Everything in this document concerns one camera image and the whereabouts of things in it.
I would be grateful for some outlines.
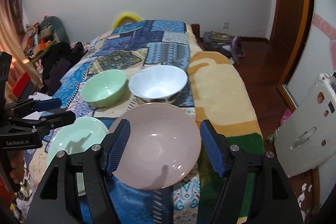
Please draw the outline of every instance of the yellow tube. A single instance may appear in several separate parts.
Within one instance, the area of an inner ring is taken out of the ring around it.
[[[112,29],[118,28],[121,26],[121,23],[124,19],[130,19],[133,20],[134,22],[138,22],[138,21],[142,21],[142,19],[134,14],[131,13],[122,13],[121,15],[119,15],[117,17],[117,19],[115,20]]]

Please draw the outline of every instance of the pile of clothes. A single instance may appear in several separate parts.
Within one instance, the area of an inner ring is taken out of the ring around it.
[[[85,49],[81,42],[69,44],[60,42],[51,46],[41,59],[43,67],[41,93],[53,96],[61,87],[61,78],[84,56]]]
[[[220,52],[230,59],[231,63],[239,64],[239,57],[244,57],[242,37],[233,37],[226,33],[205,32],[203,44],[207,51]]]

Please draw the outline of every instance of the metal bolt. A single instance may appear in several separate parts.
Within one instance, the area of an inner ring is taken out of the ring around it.
[[[64,152],[63,150],[58,151],[57,154],[56,154],[56,156],[57,156],[58,158],[62,158],[64,155],[65,155],[65,152]]]
[[[92,145],[92,147],[91,147],[91,149],[93,151],[98,151],[100,148],[101,148],[101,146],[99,144]]]
[[[232,151],[239,151],[239,146],[236,145],[236,144],[232,144],[232,145],[230,145],[230,149],[231,149]]]
[[[267,151],[266,152],[266,156],[269,157],[269,158],[273,158],[274,157],[274,153],[271,152],[271,151]]]

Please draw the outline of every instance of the door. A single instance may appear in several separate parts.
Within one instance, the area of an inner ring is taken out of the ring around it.
[[[277,79],[283,84],[301,56],[311,24],[311,1],[277,0],[270,44],[275,55],[270,62],[278,62]]]

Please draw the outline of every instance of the bed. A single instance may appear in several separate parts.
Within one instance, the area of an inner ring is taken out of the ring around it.
[[[104,70],[122,69],[130,79],[140,70],[158,64],[174,65],[188,73],[188,83],[174,104],[191,115],[198,126],[202,120],[209,119],[230,143],[247,152],[263,153],[257,118],[239,74],[220,53],[202,51],[191,26],[184,22],[145,20],[97,37],[90,43],[83,59],[62,78],[62,86],[54,97],[61,98],[62,107],[72,110],[76,117],[98,117],[110,127],[116,117],[139,102],[128,92],[116,105],[94,109],[80,98],[84,83]],[[51,130],[45,136],[42,148],[26,151],[30,183],[35,186],[47,168],[48,149],[58,131]],[[252,182],[253,177],[248,177],[239,223],[246,220]],[[142,191],[123,185],[114,177],[108,186],[122,223],[191,224],[209,221],[223,184],[224,179],[212,170],[202,148],[192,171],[172,187]],[[158,196],[161,215],[155,215],[152,210]],[[81,208],[89,223],[84,199]]]

